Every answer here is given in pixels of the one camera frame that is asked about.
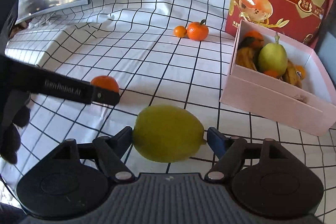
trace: fruit pile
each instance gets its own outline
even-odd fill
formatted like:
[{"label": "fruit pile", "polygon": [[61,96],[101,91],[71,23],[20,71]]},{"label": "fruit pile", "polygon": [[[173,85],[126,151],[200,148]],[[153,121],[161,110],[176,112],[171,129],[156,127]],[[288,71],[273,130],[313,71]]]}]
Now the fruit pile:
[{"label": "fruit pile", "polygon": [[192,22],[186,29],[184,26],[177,26],[174,29],[174,35],[179,38],[183,38],[188,34],[188,37],[195,41],[201,41],[206,39],[209,34],[209,29],[205,25],[205,19],[201,22]]},{"label": "fruit pile", "polygon": [[263,36],[259,32],[247,32],[239,44],[236,64],[302,88],[301,80],[305,78],[305,69],[294,65],[287,58],[285,48],[279,44],[278,33],[274,38],[275,43],[264,46]]}]

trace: green pear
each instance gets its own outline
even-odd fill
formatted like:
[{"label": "green pear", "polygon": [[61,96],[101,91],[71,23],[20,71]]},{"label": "green pear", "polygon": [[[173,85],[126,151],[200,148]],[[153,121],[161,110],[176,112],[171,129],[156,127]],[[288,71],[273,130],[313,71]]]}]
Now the green pear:
[{"label": "green pear", "polygon": [[203,136],[204,127],[194,115],[170,105],[143,109],[132,135],[136,150],[146,159],[157,162],[189,158],[206,143]]},{"label": "green pear", "polygon": [[260,72],[273,70],[282,76],[287,69],[287,53],[285,48],[279,44],[278,32],[275,35],[275,43],[266,44],[258,56],[258,69]]}]

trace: small orange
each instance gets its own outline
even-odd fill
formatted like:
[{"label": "small orange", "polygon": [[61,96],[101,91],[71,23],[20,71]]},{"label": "small orange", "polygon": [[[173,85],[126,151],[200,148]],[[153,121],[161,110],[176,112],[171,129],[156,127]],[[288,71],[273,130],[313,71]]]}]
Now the small orange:
[{"label": "small orange", "polygon": [[251,44],[248,45],[248,47],[254,48],[254,49],[259,49],[264,46],[264,37],[260,32],[257,31],[249,31],[244,35],[244,39],[246,37],[253,37],[254,40]]},{"label": "small orange", "polygon": [[299,72],[298,75],[301,80],[306,78],[306,70],[303,66],[295,65],[296,70]]},{"label": "small orange", "polygon": [[201,22],[190,23],[187,28],[188,37],[195,41],[206,39],[209,34],[209,29],[204,23],[205,19],[203,19]]},{"label": "small orange", "polygon": [[177,26],[174,29],[174,35],[176,37],[182,38],[185,37],[187,34],[187,29],[184,26]]},{"label": "small orange", "polygon": [[278,73],[274,70],[266,70],[263,72],[263,74],[274,77],[274,78],[279,78]]},{"label": "small orange", "polygon": [[111,76],[107,75],[97,76],[91,80],[91,85],[98,86],[102,89],[119,92],[119,85],[116,82],[116,80]]}]

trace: lemon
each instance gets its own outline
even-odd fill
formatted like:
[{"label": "lemon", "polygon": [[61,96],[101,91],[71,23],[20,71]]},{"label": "lemon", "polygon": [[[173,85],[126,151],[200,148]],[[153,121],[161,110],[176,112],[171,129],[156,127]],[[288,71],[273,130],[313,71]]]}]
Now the lemon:
[{"label": "lemon", "polygon": [[206,143],[203,135],[203,125],[187,110],[155,105],[139,113],[133,130],[133,144],[148,160],[175,162],[195,154]]}]

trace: black glove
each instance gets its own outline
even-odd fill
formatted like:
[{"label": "black glove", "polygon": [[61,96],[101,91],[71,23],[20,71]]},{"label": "black glove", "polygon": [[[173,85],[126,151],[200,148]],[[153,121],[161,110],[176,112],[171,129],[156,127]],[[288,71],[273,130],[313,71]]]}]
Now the black glove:
[{"label": "black glove", "polygon": [[0,101],[0,156],[10,164],[17,163],[16,152],[21,145],[21,137],[16,129],[29,123],[30,110],[26,107],[30,94],[17,90],[2,92]]}]

